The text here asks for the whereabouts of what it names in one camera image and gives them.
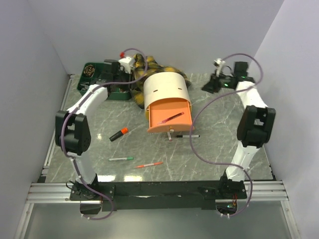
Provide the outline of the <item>black orange highlighter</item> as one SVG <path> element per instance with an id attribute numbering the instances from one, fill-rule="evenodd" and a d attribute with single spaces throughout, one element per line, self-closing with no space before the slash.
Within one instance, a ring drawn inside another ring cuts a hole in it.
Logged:
<path id="1" fill-rule="evenodd" d="M 128 128 L 122 128 L 121 130 L 119 130 L 118 132 L 116 132 L 115 134 L 113 134 L 111 137 L 109 137 L 109 140 L 111 142 L 113 142 L 114 140 L 120 138 L 121 136 L 123 136 L 124 134 L 126 134 L 128 132 Z"/>

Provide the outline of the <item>round cream drawer organizer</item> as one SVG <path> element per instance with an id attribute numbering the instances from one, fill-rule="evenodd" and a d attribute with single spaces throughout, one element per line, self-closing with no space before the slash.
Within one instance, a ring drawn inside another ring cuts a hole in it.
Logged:
<path id="1" fill-rule="evenodd" d="M 191 117 L 192 104 L 191 100 L 178 98 L 170 98 L 159 100 L 149 106 L 149 110 L 145 111 L 145 116 L 149 121 L 148 133 L 160 132 L 180 132 L 193 130 Z M 173 116 L 177 113 L 184 112 L 180 117 L 177 117 L 165 124 L 158 125 L 163 119 Z"/>

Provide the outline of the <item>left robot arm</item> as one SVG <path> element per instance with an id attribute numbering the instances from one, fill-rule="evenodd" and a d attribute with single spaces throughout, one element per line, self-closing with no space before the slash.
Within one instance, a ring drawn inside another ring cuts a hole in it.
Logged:
<path id="1" fill-rule="evenodd" d="M 82 97 L 68 110 L 56 113 L 55 143 L 70 157 L 76 172 L 76 180 L 71 187 L 73 195 L 87 200 L 99 196 L 97 174 L 88 154 L 91 144 L 88 117 L 105 100 L 130 99 L 134 62 L 133 57 L 126 56 L 119 60 L 86 63 L 77 86 Z"/>

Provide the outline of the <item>red translucent pen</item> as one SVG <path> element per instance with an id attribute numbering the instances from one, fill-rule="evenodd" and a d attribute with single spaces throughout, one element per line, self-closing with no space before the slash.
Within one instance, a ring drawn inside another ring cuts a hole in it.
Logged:
<path id="1" fill-rule="evenodd" d="M 160 125 L 160 124 L 165 124 L 165 123 L 167 123 L 168 121 L 171 121 L 171 120 L 173 120 L 173 119 L 175 119 L 175 118 L 177 118 L 177 117 L 182 116 L 183 114 L 184 114 L 184 112 L 180 112 L 180 113 L 177 113 L 177 114 L 175 114 L 175 115 L 173 115 L 173 116 L 170 116 L 170 117 L 168 117 L 168 118 L 166 118 L 166 119 L 163 119 L 163 120 L 161 120 L 160 122 L 158 122 L 158 125 Z"/>

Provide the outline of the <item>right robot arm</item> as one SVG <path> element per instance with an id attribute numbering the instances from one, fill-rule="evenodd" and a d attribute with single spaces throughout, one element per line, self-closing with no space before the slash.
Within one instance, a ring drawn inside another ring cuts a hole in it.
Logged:
<path id="1" fill-rule="evenodd" d="M 262 100 L 254 78 L 248 76 L 247 62 L 235 62 L 229 75 L 223 73 L 225 61 L 214 61 L 216 70 L 202 90 L 218 93 L 222 88 L 233 89 L 244 107 L 243 115 L 237 128 L 238 146 L 231 165 L 220 178 L 218 193 L 223 198 L 230 198 L 244 192 L 245 172 L 259 149 L 269 141 L 276 110 L 268 107 Z"/>

